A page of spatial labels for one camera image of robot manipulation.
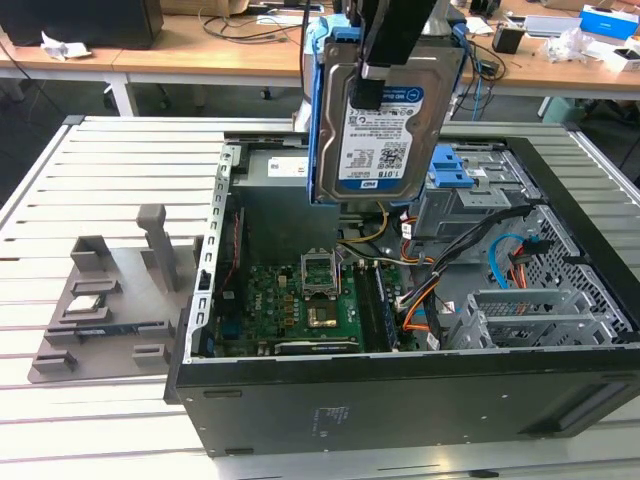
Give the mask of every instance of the yellow cable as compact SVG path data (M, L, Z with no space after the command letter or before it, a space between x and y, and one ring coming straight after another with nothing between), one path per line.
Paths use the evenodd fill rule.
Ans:
M364 243L370 240L374 240L384 233L384 231L387 229L387 222L388 222L387 211L384 209L384 207L380 202L376 202L376 203L378 204L378 208L380 208L380 211L382 212L382 225L380 226L380 230L366 237L341 240L340 243Z

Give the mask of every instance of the white label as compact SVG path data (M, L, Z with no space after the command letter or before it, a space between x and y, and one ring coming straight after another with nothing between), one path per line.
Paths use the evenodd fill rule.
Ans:
M454 302L444 302L440 313L456 313L456 304Z
M381 188L373 180L400 180L413 137L407 123L422 107L418 87L387 87L379 110L348 106L340 152L339 180L362 180L353 188Z
M78 332L78 335L104 335L105 332L104 330L101 329L96 329L96 330L80 330Z
M402 224L402 238L406 238L407 240L411 240L411 224L403 223Z
M484 171L484 168L467 168L467 175L470 177L486 177L487 172Z
M431 350L440 350L440 342L431 332L427 333L427 344L431 347Z
M306 177L307 157L273 157L269 159L269 177Z
M378 188L377 180L363 180L360 182L360 188Z

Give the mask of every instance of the wooden desk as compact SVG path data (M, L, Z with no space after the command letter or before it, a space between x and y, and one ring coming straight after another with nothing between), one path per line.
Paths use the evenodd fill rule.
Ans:
M577 16L578 12L552 10L524 0L504 0L501 12L490 21L493 26L502 19L502 12L516 15ZM475 36L478 45L491 49L491 36ZM507 66L507 74L496 85L495 92L511 95L565 96L573 98L640 99L640 73L613 73L601 61L589 58L578 61L551 63L539 52L544 40L525 35L515 55L498 54ZM479 52L482 58L490 55ZM471 81L471 68L463 76L463 83Z
M502 11L521 15L576 16L577 12L551 10L524 0L503 0ZM491 23L502 19L499 12ZM272 30L264 25L229 29L231 35ZM298 29L288 32L298 42ZM475 37L491 48L492 37ZM180 83L193 85L245 85L297 87L299 46L294 41L267 45L244 45L205 33L197 17L166 16L163 31L151 50L95 49L87 59L58 62L39 47L8 45L30 76L37 79L105 81L112 85L121 115L136 115L132 83ZM494 93L538 97L640 100L640 73L609 72L602 63L589 59L552 64L538 52L543 40L523 38L516 55L501 55L507 74ZM22 78L4 55L0 55L0 78ZM461 85L471 81L470 68Z
M215 23L211 28L219 31L220 26ZM225 34L241 36L276 28L274 25L247 25L241 29L227 29ZM300 41L300 30L292 29L287 33L293 41L244 45L207 34L197 17L165 16L153 49L123 50L113 62L113 69L127 73L288 77L297 79L296 84L299 84L300 46L294 41ZM278 36L286 39L282 33Z
M6 34L0 35L0 42L9 55L25 69L75 70L75 71L113 71L113 62L121 48L92 48L90 57L68 59L65 62L47 55L40 47L15 47ZM0 50L0 68L15 68L13 62Z

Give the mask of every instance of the blue box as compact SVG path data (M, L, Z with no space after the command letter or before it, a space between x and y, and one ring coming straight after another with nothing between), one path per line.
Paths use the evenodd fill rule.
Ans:
M631 13L616 12L609 8L598 8L585 5L580 12L584 32L597 33L608 37L626 40L636 33L640 17Z

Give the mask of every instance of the desk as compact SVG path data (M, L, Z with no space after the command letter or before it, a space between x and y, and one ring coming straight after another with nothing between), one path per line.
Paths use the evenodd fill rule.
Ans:
M33 79L110 83L114 96L119 99L120 114L133 115L129 104L129 98L133 96L127 87L126 77L113 72L112 65L122 52L121 48L94 48L90 57L61 62L49 57L40 47L15 47L5 33L0 34L0 42ZM25 78L1 50L0 78Z
M577 12L550 10L524 0L504 0L503 11L518 14L577 15ZM495 23L501 16L495 16ZM272 29L247 26L243 32ZM299 31L290 32L298 41ZM490 47L490 37L475 37ZM8 44L6 37L3 43ZM537 53L543 40L523 38L516 55L502 55L507 75L496 84L501 95L536 97L601 98L640 100L640 73L615 74L590 59L579 62L549 63ZM88 59L58 62L38 47L10 46L9 52L26 67L33 78L105 81L111 83L121 115L135 115L137 108L132 83L182 83L205 85L246 85L298 87L299 47L292 41L269 45L239 45L207 35L193 16L165 16L165 24L151 50L95 49ZM0 56L0 77L21 78L11 62ZM471 71L463 76L461 87L471 81Z
M60 128L0 211L0 478L432 479L489 469L520 480L636 479L640 399L571 439L212 462L184 409L162 401L163 376L28 383L77 235L104 235L112 248L144 246L135 225L138 206L165 202L172 241L189 244L205 227L212 195L217 157L210 152L219 145L211 132L290 125L288 119L88 117ZM535 123L443 128L460 131L528 137L640 275L640 223L631 203L640 197L588 140Z
M502 18L502 12L516 15L571 16L578 12L552 10L539 3L524 0L503 0L501 11L490 24ZM491 36L475 36L473 40L491 50ZM500 95L524 95L537 97L598 98L609 100L640 100L640 74L637 72L613 73L603 62L589 58L586 63L550 63L538 50L544 40L525 35L515 55L498 54L507 66L507 74L494 87ZM483 58L490 55L480 52ZM471 69L467 68L462 83L471 81Z

